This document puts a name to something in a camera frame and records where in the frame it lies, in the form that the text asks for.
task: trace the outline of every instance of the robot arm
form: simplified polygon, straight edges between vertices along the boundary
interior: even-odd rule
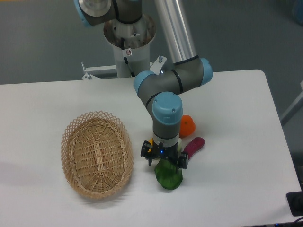
[[[155,26],[149,17],[142,14],[142,0],[74,1],[85,24],[94,26],[106,22],[105,36],[115,47],[141,49],[154,38]],[[179,155],[177,152],[183,114],[182,101],[178,95],[209,82],[213,70],[209,62],[200,59],[196,52],[182,1],[155,0],[155,3],[175,68],[156,75],[137,67],[140,73],[134,80],[134,88],[153,121],[153,146],[145,141],[141,156],[148,159],[149,165],[159,157],[177,168],[186,169],[187,154]],[[118,67],[116,55],[115,58],[117,71],[118,68],[121,72],[127,71],[124,62]]]
[[[175,68],[160,75],[144,71],[135,78],[137,95],[153,120],[153,147],[145,141],[141,156],[149,160],[149,165],[159,157],[186,169],[187,154],[179,156],[177,152],[183,114],[178,95],[209,82],[213,70],[196,53],[182,1],[155,0],[155,3]]]

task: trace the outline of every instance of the woven basket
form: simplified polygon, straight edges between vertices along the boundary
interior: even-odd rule
[[[131,141],[123,123],[112,114],[86,113],[65,130],[61,161],[75,191],[101,199],[128,182],[133,170]]]

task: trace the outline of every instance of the black cable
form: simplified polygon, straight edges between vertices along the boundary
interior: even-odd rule
[[[125,48],[124,48],[124,41],[125,41],[125,39],[124,39],[124,38],[121,38],[121,43],[120,43],[120,45],[121,45],[121,50],[122,50],[122,51],[125,50]],[[132,77],[135,77],[136,75],[134,74],[134,71],[133,71],[131,65],[129,64],[129,62],[128,62],[128,60],[127,60],[127,57],[123,57],[123,59],[124,59],[125,64],[128,66],[128,69],[129,69],[129,71],[130,71]]]
[[[297,219],[296,221],[294,221],[294,223],[297,223],[298,221],[301,221],[303,219],[303,217],[300,217],[299,219]]]

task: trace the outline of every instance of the orange fruit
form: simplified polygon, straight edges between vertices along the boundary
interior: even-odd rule
[[[194,133],[196,125],[189,115],[183,115],[181,118],[180,138],[184,138]]]

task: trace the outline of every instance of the gray floor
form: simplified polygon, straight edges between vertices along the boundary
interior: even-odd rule
[[[153,1],[143,6],[158,25],[151,58],[169,56]],[[185,0],[185,8],[200,56],[215,71],[264,71],[282,114],[303,80],[303,27],[291,17],[291,1]],[[76,80],[83,75],[81,61],[114,64],[102,28],[84,28],[71,0],[0,2],[0,84]],[[302,126],[303,109],[284,127],[298,161]]]

